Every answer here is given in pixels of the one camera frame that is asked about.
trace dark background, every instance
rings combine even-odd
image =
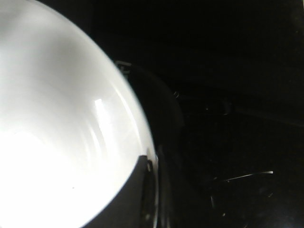
[[[187,133],[171,177],[180,227],[304,227],[301,0],[42,2],[113,61],[180,93]],[[231,110],[207,114],[210,103]],[[274,174],[223,181],[262,171]]]

